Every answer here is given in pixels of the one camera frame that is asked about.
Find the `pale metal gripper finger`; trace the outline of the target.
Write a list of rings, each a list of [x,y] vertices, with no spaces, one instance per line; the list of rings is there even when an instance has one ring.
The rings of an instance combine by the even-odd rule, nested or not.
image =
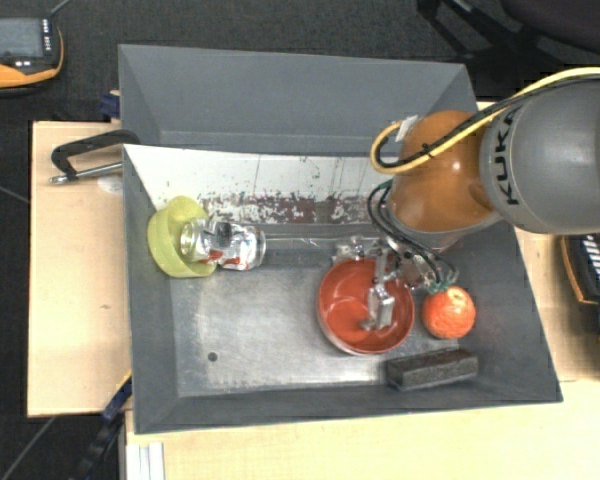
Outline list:
[[[378,329],[381,300],[376,288],[370,288],[367,294],[367,316],[359,322],[361,329],[371,331]]]
[[[391,295],[382,296],[379,299],[378,328],[389,327],[393,321],[395,298]]]

